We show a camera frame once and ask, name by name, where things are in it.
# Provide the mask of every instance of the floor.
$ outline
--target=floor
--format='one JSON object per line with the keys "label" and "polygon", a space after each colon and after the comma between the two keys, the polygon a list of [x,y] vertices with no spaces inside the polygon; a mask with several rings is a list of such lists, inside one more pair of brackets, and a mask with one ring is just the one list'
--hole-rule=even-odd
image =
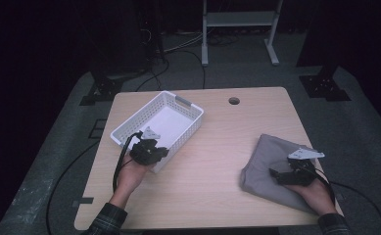
{"label": "floor", "polygon": [[[280,60],[277,67],[270,63],[263,45],[265,38],[266,34],[220,38],[232,43],[211,46],[207,67],[202,67],[199,61],[200,44],[193,44],[180,52],[167,54],[168,64],[155,60],[153,72],[125,82],[120,92],[135,92],[138,88],[139,92],[282,86],[287,89],[312,146],[326,154],[321,164],[327,176],[353,186],[381,211],[381,117],[362,93],[357,80],[339,68],[334,79],[351,101],[310,98],[299,76],[316,74],[320,68],[296,67],[305,35],[276,35],[274,47]],[[190,39],[189,36],[166,35],[163,41],[167,49]],[[155,79],[153,73],[160,75]],[[112,105],[96,102],[80,106],[92,86],[93,77],[89,72],[79,78],[0,223],[0,234],[47,234],[46,220],[52,234],[80,233],[73,227],[76,206],[93,164],[99,127],[104,126]],[[95,123],[98,129],[91,135]],[[381,234],[381,219],[364,197],[343,187],[336,186],[334,190],[356,234]],[[248,230],[233,230],[232,234],[261,234],[263,231]],[[281,235],[307,235],[318,234],[319,230],[311,225],[280,227],[278,231]],[[171,233],[147,231],[144,234]]]}

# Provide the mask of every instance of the towel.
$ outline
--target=towel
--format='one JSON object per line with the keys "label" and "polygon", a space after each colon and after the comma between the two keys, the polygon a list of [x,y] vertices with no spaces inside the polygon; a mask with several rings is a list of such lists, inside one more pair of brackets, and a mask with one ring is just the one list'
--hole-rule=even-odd
{"label": "towel", "polygon": [[293,209],[315,213],[299,194],[277,184],[276,179],[269,174],[270,168],[281,173],[291,172],[287,158],[299,148],[314,151],[305,145],[267,134],[261,135],[257,148],[242,169],[242,190]]}

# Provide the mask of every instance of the plaid sleeve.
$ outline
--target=plaid sleeve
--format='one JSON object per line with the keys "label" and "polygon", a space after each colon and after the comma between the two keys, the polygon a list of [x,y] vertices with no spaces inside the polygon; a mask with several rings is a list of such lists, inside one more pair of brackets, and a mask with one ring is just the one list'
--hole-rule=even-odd
{"label": "plaid sleeve", "polygon": [[93,220],[89,229],[82,234],[119,235],[120,227],[125,222],[126,216],[126,211],[107,203]]}
{"label": "plaid sleeve", "polygon": [[318,225],[324,235],[351,235],[346,220],[337,213],[328,213],[318,219]]}

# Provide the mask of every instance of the wooden table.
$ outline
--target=wooden table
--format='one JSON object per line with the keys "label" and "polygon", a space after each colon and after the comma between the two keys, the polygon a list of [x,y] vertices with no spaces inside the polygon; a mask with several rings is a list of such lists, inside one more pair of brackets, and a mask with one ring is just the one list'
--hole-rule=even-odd
{"label": "wooden table", "polygon": [[[275,204],[239,187],[261,134],[311,147],[282,87],[171,91],[204,109],[202,126],[157,174],[130,197],[123,229],[258,227],[316,224],[316,216]],[[112,195],[121,148],[111,132],[159,92],[116,96],[74,222],[87,229]],[[229,104],[236,97],[240,104]]]}

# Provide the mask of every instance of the human hand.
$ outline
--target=human hand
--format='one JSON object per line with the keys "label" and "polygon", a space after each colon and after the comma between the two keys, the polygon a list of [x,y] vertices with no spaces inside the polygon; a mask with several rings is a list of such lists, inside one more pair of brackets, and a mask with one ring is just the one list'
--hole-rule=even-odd
{"label": "human hand", "polygon": [[322,216],[327,213],[337,213],[330,194],[325,185],[318,179],[315,179],[309,186],[302,185],[284,185],[300,194],[307,204]]}
{"label": "human hand", "polygon": [[153,168],[154,164],[138,164],[128,153],[123,157],[122,165],[118,175],[118,187],[110,200],[110,204],[124,209],[129,196],[140,185],[145,173]]}

